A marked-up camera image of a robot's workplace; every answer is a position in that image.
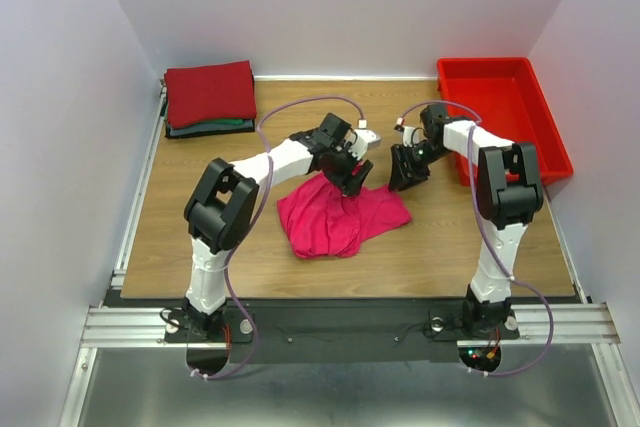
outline red plastic tray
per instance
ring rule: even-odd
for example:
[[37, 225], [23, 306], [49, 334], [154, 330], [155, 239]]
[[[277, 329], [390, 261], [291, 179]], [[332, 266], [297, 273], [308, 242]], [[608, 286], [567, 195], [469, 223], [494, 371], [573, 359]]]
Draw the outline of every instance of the red plastic tray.
[[[523, 57], [440, 59], [438, 89], [444, 100], [464, 104], [483, 119], [482, 127], [538, 149], [542, 183], [573, 174], [573, 167], [529, 60]], [[469, 115], [449, 107], [452, 115]], [[469, 185], [467, 161], [456, 154], [462, 185]]]

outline cable connector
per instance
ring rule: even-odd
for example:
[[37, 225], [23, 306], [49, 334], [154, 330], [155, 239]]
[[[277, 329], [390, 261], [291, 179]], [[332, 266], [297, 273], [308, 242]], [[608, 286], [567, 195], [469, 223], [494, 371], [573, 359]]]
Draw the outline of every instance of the cable connector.
[[404, 118], [403, 117], [398, 117], [396, 119], [396, 125], [393, 127], [393, 129], [397, 132], [404, 132]]

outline white wall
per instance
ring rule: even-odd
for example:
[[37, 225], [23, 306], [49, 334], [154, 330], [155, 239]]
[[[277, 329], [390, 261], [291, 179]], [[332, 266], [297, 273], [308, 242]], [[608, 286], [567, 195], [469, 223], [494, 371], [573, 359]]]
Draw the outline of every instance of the white wall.
[[550, 189], [585, 290], [606, 301], [640, 392], [640, 4], [562, 0], [531, 60], [575, 168]]
[[436, 75], [527, 55], [560, 0], [119, 0], [156, 71], [248, 58], [258, 74]]
[[0, 13], [0, 425], [53, 426], [157, 77], [117, 0], [0, 0]]

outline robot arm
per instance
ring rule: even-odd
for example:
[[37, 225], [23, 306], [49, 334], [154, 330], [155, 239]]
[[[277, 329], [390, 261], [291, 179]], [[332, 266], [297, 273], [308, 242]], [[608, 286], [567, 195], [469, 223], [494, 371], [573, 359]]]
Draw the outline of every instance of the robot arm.
[[[327, 114], [318, 128], [291, 135], [269, 154], [232, 164], [215, 159], [207, 166], [184, 211], [193, 262], [183, 311], [194, 329], [205, 334], [219, 330], [219, 309], [226, 301], [224, 270], [251, 228], [256, 199], [267, 183], [268, 157], [273, 162], [272, 186], [322, 171], [344, 195], [355, 196], [373, 164], [366, 160], [353, 171], [368, 149], [380, 144], [380, 137], [366, 129], [366, 121], [358, 127], [354, 130]], [[227, 202], [218, 197], [229, 192]]]
[[[389, 188], [404, 190], [428, 179], [428, 165], [450, 152], [468, 155], [474, 122], [450, 117], [444, 104], [424, 109], [420, 118], [427, 137], [415, 141], [415, 128], [398, 119], [396, 130], [403, 144], [391, 147], [392, 175]], [[520, 240], [535, 212], [542, 208], [536, 149], [530, 143], [514, 143], [476, 127], [471, 149], [477, 166], [476, 199], [480, 223], [489, 245], [498, 254], [506, 274], [485, 242], [463, 308], [463, 323], [469, 331], [486, 330], [504, 322], [510, 312], [510, 282]]]

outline wooden table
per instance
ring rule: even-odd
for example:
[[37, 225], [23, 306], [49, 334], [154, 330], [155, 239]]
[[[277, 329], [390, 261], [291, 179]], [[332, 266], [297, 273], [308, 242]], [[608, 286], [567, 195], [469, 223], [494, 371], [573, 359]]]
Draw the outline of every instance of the wooden table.
[[[389, 147], [399, 141], [395, 120], [406, 107], [437, 98], [435, 82], [257, 82], [259, 115], [291, 100], [340, 94], [365, 109], [369, 128], [382, 136], [382, 147], [368, 158], [374, 168], [365, 185], [389, 180]], [[272, 145], [289, 134], [319, 125], [330, 110], [355, 123], [353, 108], [338, 101], [296, 106], [265, 126]], [[410, 118], [418, 125], [418, 113]], [[255, 133], [159, 141], [122, 296], [182, 297], [189, 284], [191, 243], [182, 217], [184, 206], [207, 163], [233, 161], [263, 151]], [[280, 226], [275, 202], [308, 177], [273, 189], [255, 229], [231, 264], [231, 278], [243, 297], [406, 297], [461, 296], [476, 269], [480, 235], [469, 189], [458, 183], [453, 158], [432, 166], [430, 180], [400, 193], [413, 221], [362, 245], [349, 259], [300, 260]], [[572, 295], [573, 287], [547, 206], [537, 214], [519, 249], [517, 276], [546, 295]], [[516, 289], [518, 295], [530, 295]]]

